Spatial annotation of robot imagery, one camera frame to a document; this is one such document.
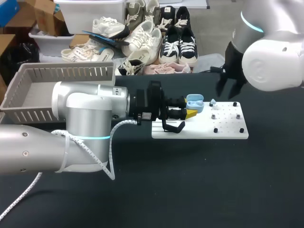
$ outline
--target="white pegboard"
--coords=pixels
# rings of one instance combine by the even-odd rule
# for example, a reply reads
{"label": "white pegboard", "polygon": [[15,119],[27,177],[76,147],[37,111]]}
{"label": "white pegboard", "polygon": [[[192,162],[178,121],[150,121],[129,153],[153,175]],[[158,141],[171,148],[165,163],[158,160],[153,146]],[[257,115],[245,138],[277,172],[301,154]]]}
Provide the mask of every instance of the white pegboard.
{"label": "white pegboard", "polygon": [[[249,134],[246,127],[240,103],[233,106],[233,102],[217,102],[213,107],[209,102],[204,102],[202,113],[185,120],[186,126],[181,133],[164,132],[162,121],[156,120],[152,123],[152,138],[154,139],[247,139]],[[167,124],[179,126],[181,120],[168,119]]]}

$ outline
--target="white coiled cable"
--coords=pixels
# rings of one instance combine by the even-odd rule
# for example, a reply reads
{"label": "white coiled cable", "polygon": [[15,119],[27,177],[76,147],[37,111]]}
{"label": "white coiled cable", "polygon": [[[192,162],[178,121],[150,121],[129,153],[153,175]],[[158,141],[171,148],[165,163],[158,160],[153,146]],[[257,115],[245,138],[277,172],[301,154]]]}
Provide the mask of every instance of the white coiled cable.
{"label": "white coiled cable", "polygon": [[[110,146],[109,146],[109,163],[110,163],[110,171],[107,169],[105,165],[95,156],[95,154],[82,142],[82,140],[78,139],[76,136],[71,135],[67,131],[63,130],[55,130],[52,131],[52,134],[56,135],[64,135],[65,137],[69,137],[72,141],[77,143],[79,146],[81,146],[93,159],[94,161],[101,166],[101,168],[104,170],[104,172],[111,178],[112,180],[115,180],[115,173],[114,173],[114,167],[113,167],[113,157],[112,157],[112,139],[115,131],[117,128],[119,128],[122,125],[125,124],[137,124],[137,121],[135,120],[124,120],[119,122],[115,127],[112,129],[110,133]],[[28,188],[8,207],[6,210],[0,215],[0,221],[9,213],[10,210],[13,209],[14,206],[17,205],[25,196],[28,194],[28,192],[35,186],[35,184],[40,179],[42,173],[39,172],[36,178],[33,180],[33,182],[28,186]]]}

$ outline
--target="white storage bin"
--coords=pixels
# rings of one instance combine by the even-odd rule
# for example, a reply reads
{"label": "white storage bin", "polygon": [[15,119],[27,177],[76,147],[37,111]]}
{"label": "white storage bin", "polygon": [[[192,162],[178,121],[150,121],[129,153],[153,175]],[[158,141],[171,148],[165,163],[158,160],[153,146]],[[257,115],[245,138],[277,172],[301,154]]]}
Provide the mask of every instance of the white storage bin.
{"label": "white storage bin", "polygon": [[93,20],[113,18],[123,23],[125,0],[54,0],[60,5],[66,26],[71,34],[92,32]]}
{"label": "white storage bin", "polygon": [[54,37],[54,36],[42,36],[37,35],[38,29],[32,29],[28,34],[29,37],[33,38],[40,48],[40,52],[44,56],[61,56],[63,49],[70,48],[70,43],[74,36],[70,37]]}

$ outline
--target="gray plastic basket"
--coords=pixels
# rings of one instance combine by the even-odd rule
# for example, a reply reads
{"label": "gray plastic basket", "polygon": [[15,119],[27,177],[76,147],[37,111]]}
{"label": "gray plastic basket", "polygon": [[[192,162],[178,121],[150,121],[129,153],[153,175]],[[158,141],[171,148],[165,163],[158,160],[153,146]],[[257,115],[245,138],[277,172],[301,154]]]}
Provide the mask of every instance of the gray plastic basket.
{"label": "gray plastic basket", "polygon": [[88,82],[114,86],[115,63],[28,63],[12,79],[0,106],[15,124],[55,123],[52,92],[56,82]]}

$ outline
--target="sneaker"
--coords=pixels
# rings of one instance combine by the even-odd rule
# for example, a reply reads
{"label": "sneaker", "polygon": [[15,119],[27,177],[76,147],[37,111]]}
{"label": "sneaker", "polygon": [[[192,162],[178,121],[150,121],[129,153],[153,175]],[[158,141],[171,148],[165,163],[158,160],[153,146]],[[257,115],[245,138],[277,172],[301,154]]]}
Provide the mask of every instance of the sneaker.
{"label": "sneaker", "polygon": [[144,21],[125,39],[128,42],[128,46],[122,46],[122,52],[125,56],[129,56],[132,52],[141,48],[144,43],[146,33],[151,33],[153,31],[153,22]]}
{"label": "sneaker", "polygon": [[124,23],[129,27],[130,31],[133,31],[142,23],[145,6],[144,0],[135,0],[127,3],[127,19]]}
{"label": "sneaker", "polygon": [[93,20],[93,33],[100,34],[110,39],[124,39],[130,34],[129,27],[113,18],[102,17]]}
{"label": "sneaker", "polygon": [[150,53],[146,49],[133,52],[116,70],[115,75],[136,75],[149,61]]}
{"label": "sneaker", "polygon": [[187,26],[189,26],[191,28],[190,14],[189,14],[189,11],[188,11],[187,7],[181,6],[179,8],[179,10],[177,11],[175,26],[180,28],[180,29],[183,29]]}
{"label": "sneaker", "polygon": [[184,28],[180,37],[179,45],[179,63],[188,63],[190,67],[194,67],[198,61],[198,50],[195,36],[189,27]]}
{"label": "sneaker", "polygon": [[151,34],[146,33],[146,38],[140,49],[148,49],[150,52],[150,60],[147,65],[154,63],[158,58],[158,52],[162,44],[162,33],[159,28],[152,31]]}
{"label": "sneaker", "polygon": [[170,26],[163,38],[159,61],[164,63],[177,63],[179,55],[179,31],[175,26]]}
{"label": "sneaker", "polygon": [[82,48],[82,49],[87,49],[88,48],[88,49],[99,50],[101,48],[101,45],[97,41],[89,39],[85,44],[77,44],[72,49],[74,49],[76,47]]}
{"label": "sneaker", "polygon": [[161,65],[150,65],[143,68],[143,75],[156,74],[189,74],[191,73],[188,64],[181,65],[178,63],[165,63]]}
{"label": "sneaker", "polygon": [[144,10],[144,20],[150,20],[154,23],[154,26],[157,26],[160,20],[160,13],[158,0],[150,0]]}
{"label": "sneaker", "polygon": [[160,24],[157,26],[164,36],[171,25],[174,25],[175,8],[166,6],[161,8]]}
{"label": "sneaker", "polygon": [[66,62],[96,62],[100,56],[96,50],[75,47],[62,50],[61,57]]}

